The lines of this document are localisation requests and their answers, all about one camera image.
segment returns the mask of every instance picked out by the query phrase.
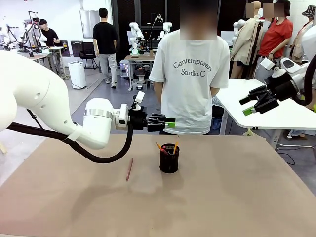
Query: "yellow pencil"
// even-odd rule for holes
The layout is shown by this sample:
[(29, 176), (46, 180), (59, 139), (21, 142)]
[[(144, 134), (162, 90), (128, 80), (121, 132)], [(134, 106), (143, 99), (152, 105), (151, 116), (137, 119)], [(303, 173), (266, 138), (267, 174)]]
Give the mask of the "yellow pencil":
[(176, 144), (174, 145), (173, 154), (175, 154), (175, 153), (176, 153), (176, 150), (177, 150), (177, 146), (178, 146), (178, 144), (179, 144), (179, 135), (178, 135), (177, 142), (176, 142)]

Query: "white t-shirt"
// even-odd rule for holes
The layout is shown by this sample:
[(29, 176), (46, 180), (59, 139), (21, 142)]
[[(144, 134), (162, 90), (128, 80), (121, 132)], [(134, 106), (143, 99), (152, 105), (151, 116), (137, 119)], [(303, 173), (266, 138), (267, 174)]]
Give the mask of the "white t-shirt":
[(229, 64), (229, 47), (220, 37), (213, 41), (184, 41), (178, 30), (161, 40), (149, 79), (164, 83), (161, 112), (176, 119), (176, 128), (165, 132), (209, 133), (210, 87), (228, 87)]

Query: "dark hair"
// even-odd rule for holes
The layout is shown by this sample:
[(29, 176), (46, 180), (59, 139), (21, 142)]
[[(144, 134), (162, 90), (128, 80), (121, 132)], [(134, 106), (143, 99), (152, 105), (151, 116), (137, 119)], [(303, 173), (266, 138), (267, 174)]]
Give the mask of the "dark hair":
[(283, 3), (284, 4), (284, 15), (291, 16), (290, 9), (291, 9), (291, 2), (288, 0), (277, 0), (276, 3)]
[(108, 16), (108, 10), (105, 8), (100, 8), (99, 9), (99, 16), (101, 18), (106, 18)]
[(182, 10), (186, 12), (217, 10), (218, 7), (216, 0), (181, 0), (180, 3)]
[(45, 20), (45, 19), (41, 19), (40, 21), (39, 21), (39, 25), (41, 26), (41, 25), (45, 25), (45, 24), (47, 24), (47, 21)]

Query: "black t-shirt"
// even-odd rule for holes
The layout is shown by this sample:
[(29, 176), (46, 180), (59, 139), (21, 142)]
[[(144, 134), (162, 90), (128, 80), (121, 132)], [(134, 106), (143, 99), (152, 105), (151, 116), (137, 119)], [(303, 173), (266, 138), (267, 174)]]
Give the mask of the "black t-shirt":
[(99, 53), (114, 54), (116, 52), (114, 41), (119, 37), (113, 25), (108, 22), (99, 22), (93, 28), (93, 38), (97, 40)]
[(41, 32), (47, 38), (47, 41), (45, 42), (47, 46), (50, 46), (50, 47), (54, 47), (54, 46), (61, 47), (61, 46), (63, 46), (62, 43), (54, 43), (54, 38), (56, 38), (56, 39), (59, 39), (59, 38), (58, 38), (56, 32), (53, 29), (49, 28), (48, 31), (42, 30)]

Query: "workbench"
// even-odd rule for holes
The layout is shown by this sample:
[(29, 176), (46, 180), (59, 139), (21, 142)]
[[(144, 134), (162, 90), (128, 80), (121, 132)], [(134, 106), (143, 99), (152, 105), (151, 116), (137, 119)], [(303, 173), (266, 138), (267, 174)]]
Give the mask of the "workbench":
[(44, 65), (48, 69), (52, 70), (54, 73), (57, 74), (57, 71), (60, 72), (59, 68), (55, 66), (54, 59), (53, 59), (53, 54), (44, 54), (44, 53), (39, 53), (36, 54), (34, 53), (34, 57), (30, 57), (29, 53), (18, 53), (26, 58), (29, 58), (33, 61), (36, 61), (37, 63), (40, 63), (40, 59), (44, 60)]
[[(97, 156), (116, 154), (111, 135)], [(159, 144), (96, 164), (46, 139), (0, 187), (0, 233), (33, 237), (315, 237), (316, 200), (261, 137), (180, 136), (179, 170), (159, 169)], [(126, 181), (131, 158), (133, 167)]]
[(216, 97), (225, 109), (220, 135), (225, 135), (228, 114), (243, 128), (272, 129), (273, 135), (269, 143), (276, 148), (283, 130), (316, 130), (316, 113), (297, 104), (292, 99), (283, 102), (279, 106), (264, 114), (255, 113), (248, 116), (243, 110), (254, 106), (257, 101), (251, 101), (240, 105), (239, 100), (249, 95), (249, 92), (262, 86), (263, 83), (255, 79), (229, 79), (229, 87), (221, 89)]
[(155, 60), (155, 55), (154, 56), (139, 55), (137, 58), (134, 58), (131, 55), (127, 55), (124, 60), (129, 61), (129, 89), (128, 91), (132, 91), (133, 83), (134, 83), (134, 81), (132, 82), (132, 80), (134, 79), (134, 66), (149, 64), (149, 73), (151, 73), (152, 68), (153, 68), (153, 63)]

